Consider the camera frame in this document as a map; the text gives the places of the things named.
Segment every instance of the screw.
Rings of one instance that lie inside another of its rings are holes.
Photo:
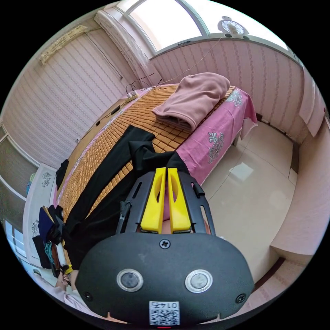
[[[92,301],[93,300],[92,295],[88,292],[84,292],[84,297],[87,301]]]
[[[162,249],[168,249],[171,246],[171,242],[169,240],[161,240],[159,245]]]
[[[246,298],[246,294],[245,293],[242,293],[240,294],[237,298],[236,298],[236,303],[237,304],[241,304]]]

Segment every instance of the wall-mounted fan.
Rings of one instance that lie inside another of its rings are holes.
[[[218,29],[224,33],[224,35],[228,38],[241,38],[245,40],[249,40],[250,38],[247,36],[249,33],[245,27],[241,24],[233,21],[228,16],[222,16],[222,21],[218,23]]]

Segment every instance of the woven sleeping mat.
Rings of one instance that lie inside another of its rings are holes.
[[[158,153],[176,150],[191,134],[193,134],[193,132],[178,129],[173,125],[160,123],[152,113],[152,110],[156,106],[165,102],[169,96],[175,92],[177,86],[178,85],[160,86],[150,90],[119,115],[95,140],[93,145],[81,158],[63,191],[59,204],[63,208],[64,222],[68,218],[72,207],[77,202],[78,197],[84,190],[94,171],[101,164],[105,156],[110,152],[129,125],[140,127],[153,133],[156,138],[152,142],[155,151]],[[234,89],[235,86],[230,86],[225,97],[218,102],[203,121],[205,121],[229,97]],[[132,170],[132,168],[132,163],[129,162],[120,170],[115,178],[103,189],[90,212],[114,188],[114,186]]]

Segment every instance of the curtain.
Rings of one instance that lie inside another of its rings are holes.
[[[137,78],[150,86],[157,85],[161,80],[159,72],[127,30],[104,10],[99,10],[94,20],[118,47]]]
[[[306,123],[312,136],[315,137],[323,122],[326,105],[314,79],[305,66],[302,68],[304,71],[304,96],[299,115]]]

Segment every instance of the qr code sticker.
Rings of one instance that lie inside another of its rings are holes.
[[[180,307],[178,301],[150,301],[149,323],[152,326],[180,325]]]

